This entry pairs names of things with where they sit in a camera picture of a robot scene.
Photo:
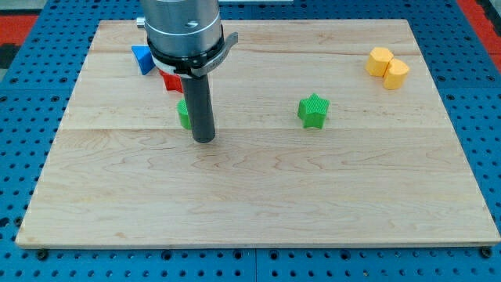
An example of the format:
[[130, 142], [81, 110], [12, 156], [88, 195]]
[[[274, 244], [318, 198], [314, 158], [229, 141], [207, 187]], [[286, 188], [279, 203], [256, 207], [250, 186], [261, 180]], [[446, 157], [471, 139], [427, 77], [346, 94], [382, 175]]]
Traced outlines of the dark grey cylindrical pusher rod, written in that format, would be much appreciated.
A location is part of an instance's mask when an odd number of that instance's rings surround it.
[[193, 139], [209, 143], [215, 138], [214, 115], [208, 76], [181, 78]]

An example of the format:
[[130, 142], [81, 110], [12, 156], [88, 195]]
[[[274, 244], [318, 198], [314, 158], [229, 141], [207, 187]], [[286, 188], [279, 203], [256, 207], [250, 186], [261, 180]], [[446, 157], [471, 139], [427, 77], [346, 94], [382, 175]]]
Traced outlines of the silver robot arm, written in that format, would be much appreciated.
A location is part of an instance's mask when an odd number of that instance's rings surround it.
[[206, 74], [193, 74], [223, 48], [217, 1], [141, 0], [147, 43], [156, 66], [181, 78], [192, 134], [198, 143], [215, 137]]

